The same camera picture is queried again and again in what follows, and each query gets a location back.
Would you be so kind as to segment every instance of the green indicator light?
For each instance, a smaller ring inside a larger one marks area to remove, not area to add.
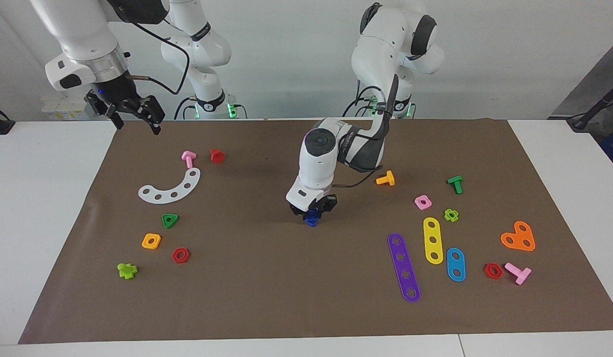
[[[234,108],[234,104],[228,103],[227,111],[229,111],[229,117],[232,119],[238,116],[238,112],[236,111],[236,108]]]

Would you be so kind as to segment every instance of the white curved plate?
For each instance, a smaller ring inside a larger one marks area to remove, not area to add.
[[[170,190],[158,190],[153,185],[145,185],[139,189],[139,197],[143,201],[155,205],[176,202],[186,197],[196,187],[199,179],[200,170],[193,167],[185,172],[184,180],[177,187]]]

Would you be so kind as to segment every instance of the plastic toy part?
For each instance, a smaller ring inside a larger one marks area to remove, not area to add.
[[[419,290],[415,271],[413,270],[413,263],[410,261],[404,237],[396,233],[389,235],[388,247],[390,248],[392,264],[395,266],[395,273],[397,273],[397,280],[399,280],[401,296],[408,302],[419,300],[422,293]]]
[[[209,151],[209,160],[215,164],[220,164],[225,161],[225,154],[218,149],[211,149]]]
[[[172,259],[175,263],[185,263],[189,259],[189,250],[188,248],[177,248],[175,252],[172,253]]]
[[[305,215],[305,223],[311,227],[315,227],[317,221],[320,220],[320,217],[317,216],[317,208],[311,208],[306,212]]]
[[[485,271],[485,275],[487,275],[490,279],[498,280],[503,276],[503,269],[501,269],[501,266],[496,263],[485,264],[483,271]]]
[[[450,185],[454,185],[454,190],[456,191],[456,194],[463,193],[463,187],[461,187],[461,181],[463,181],[463,177],[461,176],[454,176],[452,178],[447,179],[447,183],[449,183]]]
[[[445,213],[443,217],[445,218],[446,221],[456,222],[459,220],[459,213],[456,212],[455,210],[451,210],[450,208],[448,208],[443,213]]]
[[[443,262],[441,227],[433,217],[424,219],[424,247],[428,262],[432,264],[441,264]]]
[[[161,223],[163,224],[163,227],[166,229],[172,228],[172,226],[175,225],[175,223],[177,223],[178,221],[179,221],[179,215],[166,213],[161,216]]]
[[[465,280],[465,255],[458,248],[447,250],[447,275],[457,283]]]
[[[422,194],[415,198],[415,205],[417,205],[420,210],[425,210],[426,208],[432,206],[432,202],[426,195]]]
[[[536,241],[531,232],[531,227],[522,221],[516,221],[513,224],[515,233],[502,233],[501,242],[504,246],[511,249],[519,249],[533,251],[536,249]]]
[[[143,237],[141,246],[145,249],[157,249],[160,242],[161,242],[160,235],[156,235],[155,233],[148,233],[145,237]]]
[[[177,187],[170,190],[157,190],[153,185],[145,185],[139,189],[139,197],[155,205],[176,202],[192,192],[199,179],[200,170],[193,167],[185,172],[184,180]]]
[[[119,271],[119,278],[124,278],[126,280],[134,279],[134,275],[139,271],[136,266],[130,263],[119,263],[117,265],[117,270]]]
[[[507,263],[505,265],[505,268],[511,274],[514,274],[516,276],[516,283],[518,285],[522,285],[522,283],[525,282],[525,279],[527,278],[527,276],[529,276],[529,274],[531,274],[531,269],[525,268],[525,270],[520,270],[515,265],[513,265],[511,263]]]
[[[187,165],[188,169],[191,169],[194,167],[194,165],[191,164],[191,161],[194,160],[195,158],[196,158],[196,154],[191,151],[184,151],[183,155],[181,155],[181,160],[185,161],[185,164]]]
[[[379,177],[378,179],[375,180],[375,182],[377,183],[377,185],[382,185],[384,183],[387,183],[388,185],[394,186],[395,176],[393,176],[392,171],[388,170],[386,171],[386,176]]]

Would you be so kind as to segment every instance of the orange square nut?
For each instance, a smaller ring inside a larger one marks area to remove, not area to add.
[[[157,235],[155,233],[148,233],[145,237],[143,237],[141,246],[145,249],[157,249],[160,242],[161,242],[160,235]]]

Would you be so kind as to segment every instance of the yellow plate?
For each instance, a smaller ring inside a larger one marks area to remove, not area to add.
[[[441,226],[432,217],[424,219],[424,246],[428,262],[432,264],[441,264],[443,262]]]

